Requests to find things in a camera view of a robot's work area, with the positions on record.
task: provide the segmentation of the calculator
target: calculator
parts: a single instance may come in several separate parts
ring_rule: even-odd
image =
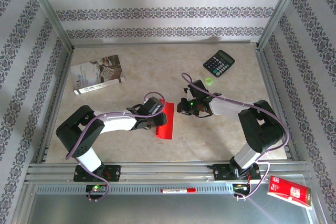
[[[215,55],[208,59],[203,66],[215,77],[220,77],[228,70],[235,60],[226,52],[219,50]]]

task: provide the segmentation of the marble table surface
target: marble table surface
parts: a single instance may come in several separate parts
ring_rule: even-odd
[[[203,63],[219,49],[236,62],[220,78],[213,77]],[[180,102],[185,97],[187,83],[181,72],[193,80],[213,77],[210,92],[222,93],[243,102],[268,101],[253,44],[169,44],[132,47],[104,47],[75,49],[71,65],[110,55],[119,55],[125,82],[75,95],[72,77],[68,76],[51,138],[47,163],[75,163],[65,160],[67,150],[55,135],[56,128],[80,106],[93,110],[120,111],[142,103],[150,91],[162,93],[168,102]],[[113,131],[101,134],[93,149],[103,162],[153,161],[219,161],[229,160],[246,143],[238,121],[213,115],[199,119],[174,113],[172,140],[155,137],[155,129]],[[284,149],[265,156],[266,159],[286,159]]]

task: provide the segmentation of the striped wallpaper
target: striped wallpaper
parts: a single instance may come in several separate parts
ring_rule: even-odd
[[[336,223],[336,0],[291,0],[264,53],[328,223]]]
[[[74,45],[257,42],[278,0],[50,0]]]
[[[65,48],[37,0],[0,0],[0,224],[11,223],[50,118]]]

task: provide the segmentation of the white wall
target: white wall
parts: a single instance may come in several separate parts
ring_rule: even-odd
[[[278,0],[50,0],[80,44],[250,40]]]
[[[291,0],[265,55],[298,156],[336,223],[336,0]]]
[[[0,0],[0,223],[10,223],[67,56],[37,0]]]

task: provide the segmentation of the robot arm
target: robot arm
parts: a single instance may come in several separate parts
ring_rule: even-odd
[[[152,127],[166,124],[166,115],[160,113],[150,118],[141,118],[136,115],[154,115],[162,106],[162,103],[154,97],[149,98],[145,104],[137,104],[122,111],[132,113],[135,116],[105,116],[95,120],[88,128],[86,134],[76,148],[72,157],[76,158],[87,170],[101,176],[103,170],[102,162],[94,152],[92,145],[97,137],[105,132],[116,130],[137,130],[150,129]],[[81,125],[86,126],[95,116],[104,114],[94,111],[88,105],[80,107],[64,123],[56,129],[56,135],[61,140],[65,148],[70,152],[75,146],[82,133]]]
[[[201,80],[194,81],[193,85],[207,91]],[[224,115],[241,123],[247,143],[230,160],[230,170],[237,178],[244,176],[261,153],[284,136],[281,125],[274,118],[257,109],[214,98],[191,85],[188,85],[184,91],[187,98],[181,98],[181,102],[177,105],[177,112],[199,118]],[[275,114],[268,102],[264,100],[254,103],[254,106]]]

